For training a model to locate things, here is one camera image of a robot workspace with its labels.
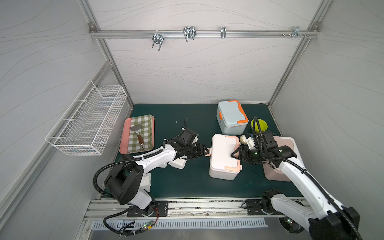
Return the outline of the blue orange first aid kit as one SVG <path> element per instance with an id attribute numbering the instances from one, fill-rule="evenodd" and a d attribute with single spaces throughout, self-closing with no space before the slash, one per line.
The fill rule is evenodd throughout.
<path id="1" fill-rule="evenodd" d="M 240 136 L 249 119 L 239 101 L 222 101 L 218 103 L 217 120 L 223 135 Z"/>

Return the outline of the white peach first aid kit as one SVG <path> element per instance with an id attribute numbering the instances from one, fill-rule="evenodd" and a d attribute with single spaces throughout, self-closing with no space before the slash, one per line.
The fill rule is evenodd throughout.
<path id="1" fill-rule="evenodd" d="M 238 137 L 215 134 L 212 137 L 210 150 L 211 178 L 233 181 L 241 172 L 240 160 L 231 157 L 231 154 L 240 146 Z"/>

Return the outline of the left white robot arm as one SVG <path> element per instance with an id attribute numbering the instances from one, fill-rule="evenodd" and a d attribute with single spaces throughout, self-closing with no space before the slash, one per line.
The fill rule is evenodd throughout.
<path id="1" fill-rule="evenodd" d="M 144 175 L 175 160 L 193 160 L 207 156 L 210 150 L 199 143 L 199 135 L 187 128 L 163 145 L 139 156 L 124 155 L 123 161 L 103 166 L 93 176 L 95 190 L 103 196 L 113 198 L 120 205 L 133 205 L 149 216 L 156 200 L 140 187 Z"/>

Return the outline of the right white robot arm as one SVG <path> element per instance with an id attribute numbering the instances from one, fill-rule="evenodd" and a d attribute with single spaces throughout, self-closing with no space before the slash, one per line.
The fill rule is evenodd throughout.
<path id="1" fill-rule="evenodd" d="M 280 170 L 301 192 L 310 208 L 295 202 L 277 190 L 263 194 L 260 207 L 264 214 L 285 215 L 287 223 L 296 223 L 313 240 L 360 240 L 360 214 L 334 198 L 305 168 L 293 138 L 277 137 L 266 131 L 246 134 L 231 154 L 239 161 L 264 164 Z"/>

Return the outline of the white gauze packet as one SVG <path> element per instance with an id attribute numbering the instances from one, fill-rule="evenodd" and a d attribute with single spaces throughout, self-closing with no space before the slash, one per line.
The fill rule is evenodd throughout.
<path id="1" fill-rule="evenodd" d="M 163 163 L 163 164 L 159 165 L 158 167 L 159 167 L 159 168 L 166 168 L 167 165 L 168 165 L 168 163 Z"/>
<path id="2" fill-rule="evenodd" d="M 178 158 L 178 159 L 175 159 L 175 160 L 169 162 L 169 165 L 176 168 L 176 169 L 182 170 L 182 169 L 184 169 L 186 162 L 187 162 L 186 159 Z"/>

